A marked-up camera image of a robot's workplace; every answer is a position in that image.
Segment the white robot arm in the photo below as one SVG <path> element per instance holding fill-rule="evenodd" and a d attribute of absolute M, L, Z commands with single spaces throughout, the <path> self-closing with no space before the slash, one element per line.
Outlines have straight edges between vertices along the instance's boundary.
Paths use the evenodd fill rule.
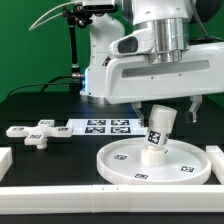
<path fill-rule="evenodd" d="M 190 40 L 188 25 L 223 0 L 84 0 L 93 14 L 91 59 L 81 95 L 99 103 L 189 97 L 189 118 L 207 94 L 224 92 L 224 41 Z"/>

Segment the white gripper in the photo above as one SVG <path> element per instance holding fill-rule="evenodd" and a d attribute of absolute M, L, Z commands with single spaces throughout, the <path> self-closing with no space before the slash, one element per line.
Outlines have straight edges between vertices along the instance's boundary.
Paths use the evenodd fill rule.
<path fill-rule="evenodd" d="M 224 92 L 224 42 L 193 45 L 180 62 L 150 64 L 146 55 L 117 58 L 106 71 L 105 97 L 111 104 L 132 103 L 144 126 L 140 101 L 191 96 L 188 123 L 197 122 L 202 96 Z"/>

